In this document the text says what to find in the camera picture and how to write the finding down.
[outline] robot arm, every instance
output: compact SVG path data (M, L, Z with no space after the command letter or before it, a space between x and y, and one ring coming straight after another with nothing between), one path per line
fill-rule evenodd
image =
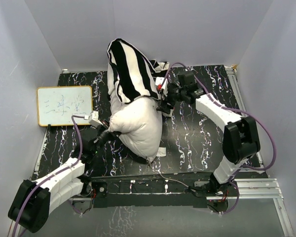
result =
M187 71L178 75L180 86L157 78L156 86L162 93L162 100L157 110L163 115L172 115L176 101L194 104L197 111L205 114L222 131L223 158L218 168L211 174L210 182L202 191L216 193L222 186L229 185L242 165L260 150L256 121L252 117L242 117L224 107L211 93L205 94L198 89L193 72Z
M109 123L98 120L98 113L92 112L90 116L86 116L89 123L97 127L98 136L89 141L82 141L83 152L80 160L77 158L69 158L59 168L46 176L35 181L24 180L14 198L9 209L8 217L16 221L21 206L25 202L29 193L36 188L35 192L27 202L19 224L30 232L35 233L42 228L47 221L49 214L63 202L82 192L84 182L87 180L83 174L92 170L95 161L96 151L102 147L107 141L116 139L120 133L108 132Z

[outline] black and white striped cloth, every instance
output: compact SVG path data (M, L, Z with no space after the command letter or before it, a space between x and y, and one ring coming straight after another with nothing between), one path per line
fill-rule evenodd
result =
M168 70L168 62L149 61L136 47L123 39L113 40L107 54L109 95L115 90L118 99L124 104L142 96L160 99L152 73Z

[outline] white pillow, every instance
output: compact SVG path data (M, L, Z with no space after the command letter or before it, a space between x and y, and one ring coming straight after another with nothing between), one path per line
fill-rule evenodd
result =
M116 92L111 94L109 131L119 131L120 140L136 155L152 162L157 155L161 133L161 112L150 97L140 97L130 104L119 101Z

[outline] marble pattern surface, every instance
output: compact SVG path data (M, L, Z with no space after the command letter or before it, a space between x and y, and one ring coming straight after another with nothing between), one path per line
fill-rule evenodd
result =
M183 68L174 68L171 80ZM228 107L238 108L223 65L190 67L208 90ZM110 102L107 98L107 72L61 74L59 86L90 85L93 90L93 109L99 111L101 119L109 118ZM84 139L92 139L96 131L91 126L79 126ZM34 178L42 177L63 164L73 153L78 141L72 126L51 127L47 132L39 170ZM162 173L212 171L219 165L222 153L222 131L194 105L177 103L171 118L163 118L160 142L166 147L167 156L157 157L154 168ZM92 177L143 175L154 172L143 158L128 150L120 140L107 143L97 153L96 168ZM257 157L251 165L259 166Z

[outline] metal frame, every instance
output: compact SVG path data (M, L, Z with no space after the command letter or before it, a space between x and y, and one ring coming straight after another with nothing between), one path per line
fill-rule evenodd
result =
M225 66L225 70L227 72L227 76L229 78L229 82L231 84L233 93L236 97L239 109L246 111L245 105L244 105L243 100L241 98L241 94L240 94L240 90L239 90L239 86L238 86L238 80L237 80L237 76L236 76L234 69L232 67ZM259 163L260 163L261 167L263 167L263 160L262 160L260 152L257 153L257 156L258 156Z
M40 151L39 151L39 154L38 154L38 157L37 157L37 160L36 160L36 164L35 164L35 167L34 167L33 174L36 174L36 175L38 175L40 160L41 160L41 157L42 157L43 151L44 151L44 145L45 145L45 140L46 140L46 136L47 136L47 131L48 131L48 129L46 128L45 133L44 133L43 142L41 144Z
M245 111L245 106L244 106L244 103L241 98L236 73L232 67L225 66L225 70L227 72L232 90L235 94L236 100L239 105L239 108ZM260 152L258 153L258 159L259 159L261 167L263 167L263 161L262 161L262 157L261 157ZM285 206L284 206L282 192L280 192L280 197L275 197L275 198L273 198L273 200L274 200L274 205L275 205L279 220L282 225L284 236L285 237L294 237L295 235L294 235L291 223L289 221L289 218L288 218Z
M129 184L134 184L135 180L129 180ZM240 199L260 199L260 198L272 198L275 200L282 200L283 195L278 185L277 179L235 179L237 182ZM196 187L203 185L204 181L194 182ZM119 193L119 195L129 195L130 193ZM182 193L154 193L154 195L171 195ZM150 195L149 193L136 193L136 195ZM207 200L219 200L222 197L207 196ZM227 199L236 199L235 195L227 197ZM73 197L72 201L90 201L89 197Z

